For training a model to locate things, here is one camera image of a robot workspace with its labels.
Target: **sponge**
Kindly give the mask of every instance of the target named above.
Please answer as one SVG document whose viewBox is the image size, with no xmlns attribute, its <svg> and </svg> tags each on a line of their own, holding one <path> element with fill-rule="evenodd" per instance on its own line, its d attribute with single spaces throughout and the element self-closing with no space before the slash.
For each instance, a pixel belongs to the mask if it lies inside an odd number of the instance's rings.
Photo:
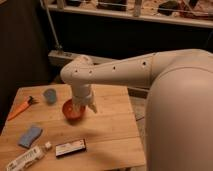
<svg viewBox="0 0 213 171">
<path fill-rule="evenodd" d="M 18 145 L 29 149 L 31 144 L 41 135 L 42 131 L 43 130 L 41 128 L 32 125 L 30 129 L 21 136 Z"/>
</svg>

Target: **wooden table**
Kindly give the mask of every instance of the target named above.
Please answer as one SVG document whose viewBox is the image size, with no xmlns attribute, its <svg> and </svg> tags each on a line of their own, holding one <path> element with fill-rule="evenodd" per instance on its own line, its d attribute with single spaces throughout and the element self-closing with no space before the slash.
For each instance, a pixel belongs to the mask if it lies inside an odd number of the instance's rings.
<svg viewBox="0 0 213 171">
<path fill-rule="evenodd" d="M 47 105 L 42 95 L 48 88 L 57 92 L 54 105 Z M 95 171 L 144 165 L 144 151 L 126 87 L 93 85 L 93 91 L 98 113 L 87 108 L 82 121 L 70 124 L 61 111 L 63 103 L 71 97 L 69 86 L 20 88 L 11 110 L 28 96 L 39 103 L 6 122 L 0 136 L 0 170 L 5 170 L 10 161 L 26 151 L 17 142 L 32 124 L 43 128 L 32 146 L 50 141 L 53 149 L 29 170 Z M 56 159 L 55 145 L 81 138 L 86 139 L 86 152 Z"/>
</svg>

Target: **wall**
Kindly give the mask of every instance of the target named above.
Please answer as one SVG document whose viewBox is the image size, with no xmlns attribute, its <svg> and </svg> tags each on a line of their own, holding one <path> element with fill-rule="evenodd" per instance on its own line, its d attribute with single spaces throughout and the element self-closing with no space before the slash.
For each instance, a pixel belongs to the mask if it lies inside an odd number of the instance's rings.
<svg viewBox="0 0 213 171">
<path fill-rule="evenodd" d="M 116 59 L 184 48 L 213 51 L 212 41 L 206 45 L 212 29 L 60 12 L 52 16 L 65 51 Z"/>
<path fill-rule="evenodd" d="M 19 87 L 51 79 L 38 8 L 39 0 L 8 0 L 0 5 L 1 126 Z"/>
</svg>

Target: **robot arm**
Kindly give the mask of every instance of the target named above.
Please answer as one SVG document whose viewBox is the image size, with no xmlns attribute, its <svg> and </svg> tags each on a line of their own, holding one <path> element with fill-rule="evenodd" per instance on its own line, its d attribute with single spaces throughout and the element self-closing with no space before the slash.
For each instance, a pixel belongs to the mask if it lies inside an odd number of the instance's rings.
<svg viewBox="0 0 213 171">
<path fill-rule="evenodd" d="M 213 170 L 213 54 L 179 50 L 93 65 L 81 56 L 61 71 L 74 105 L 93 104 L 92 83 L 150 87 L 148 171 Z"/>
<path fill-rule="evenodd" d="M 156 77 L 175 59 L 206 54 L 209 55 L 202 50 L 159 52 L 100 65 L 94 65 L 89 56 L 80 55 L 61 70 L 61 78 L 66 84 L 72 85 L 74 105 L 88 105 L 96 111 L 90 84 L 150 88 Z"/>
</svg>

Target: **orange carrot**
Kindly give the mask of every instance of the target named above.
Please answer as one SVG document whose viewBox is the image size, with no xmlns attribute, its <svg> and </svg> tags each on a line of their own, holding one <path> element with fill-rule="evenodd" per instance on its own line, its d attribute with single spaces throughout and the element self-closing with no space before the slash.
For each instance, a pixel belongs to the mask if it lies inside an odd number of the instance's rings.
<svg viewBox="0 0 213 171">
<path fill-rule="evenodd" d="M 11 113 L 9 113 L 7 117 L 7 121 L 15 118 L 18 116 L 21 112 L 25 111 L 30 106 L 28 101 L 23 102 L 21 105 L 19 105 L 15 110 L 13 110 Z"/>
</svg>

